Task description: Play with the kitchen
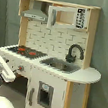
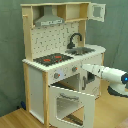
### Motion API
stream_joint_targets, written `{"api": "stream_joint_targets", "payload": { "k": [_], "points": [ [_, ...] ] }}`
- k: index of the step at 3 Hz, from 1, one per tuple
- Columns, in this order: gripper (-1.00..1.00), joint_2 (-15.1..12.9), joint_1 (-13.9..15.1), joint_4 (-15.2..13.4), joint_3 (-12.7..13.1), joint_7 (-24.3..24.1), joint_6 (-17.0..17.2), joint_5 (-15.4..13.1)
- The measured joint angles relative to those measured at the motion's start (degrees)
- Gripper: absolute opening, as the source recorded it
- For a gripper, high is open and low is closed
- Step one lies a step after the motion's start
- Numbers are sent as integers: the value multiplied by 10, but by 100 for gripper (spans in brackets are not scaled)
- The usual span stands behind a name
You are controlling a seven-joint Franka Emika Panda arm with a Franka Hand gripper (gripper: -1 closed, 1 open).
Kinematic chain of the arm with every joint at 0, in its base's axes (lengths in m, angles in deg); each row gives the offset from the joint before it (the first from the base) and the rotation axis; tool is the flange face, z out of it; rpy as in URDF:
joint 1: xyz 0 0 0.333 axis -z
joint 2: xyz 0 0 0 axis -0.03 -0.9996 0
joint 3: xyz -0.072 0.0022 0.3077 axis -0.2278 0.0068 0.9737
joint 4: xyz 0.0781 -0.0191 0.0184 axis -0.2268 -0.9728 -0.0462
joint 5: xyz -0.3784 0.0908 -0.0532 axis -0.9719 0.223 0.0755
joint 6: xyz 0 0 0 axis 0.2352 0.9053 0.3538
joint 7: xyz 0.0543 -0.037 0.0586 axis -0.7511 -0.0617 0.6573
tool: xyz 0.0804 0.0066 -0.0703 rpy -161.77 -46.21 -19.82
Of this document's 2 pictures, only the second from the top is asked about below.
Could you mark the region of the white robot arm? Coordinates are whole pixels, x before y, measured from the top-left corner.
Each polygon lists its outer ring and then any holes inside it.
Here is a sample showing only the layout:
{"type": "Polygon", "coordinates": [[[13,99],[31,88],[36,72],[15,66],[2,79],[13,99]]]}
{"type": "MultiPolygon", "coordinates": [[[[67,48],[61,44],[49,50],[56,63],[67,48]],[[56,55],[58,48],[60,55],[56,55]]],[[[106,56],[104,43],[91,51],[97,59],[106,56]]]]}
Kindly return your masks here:
{"type": "Polygon", "coordinates": [[[127,72],[96,64],[83,64],[82,68],[100,79],[109,81],[107,90],[110,95],[128,98],[127,72]]]}

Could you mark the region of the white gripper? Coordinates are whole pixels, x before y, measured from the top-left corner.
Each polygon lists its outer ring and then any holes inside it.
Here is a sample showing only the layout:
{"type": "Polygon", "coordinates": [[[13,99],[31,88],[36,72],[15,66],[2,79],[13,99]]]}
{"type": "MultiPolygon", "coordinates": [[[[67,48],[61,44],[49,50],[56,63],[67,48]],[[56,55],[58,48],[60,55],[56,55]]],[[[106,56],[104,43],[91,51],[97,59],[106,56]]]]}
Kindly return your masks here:
{"type": "Polygon", "coordinates": [[[101,67],[99,65],[92,64],[83,64],[82,68],[93,75],[100,76],[101,75],[101,67]]]}

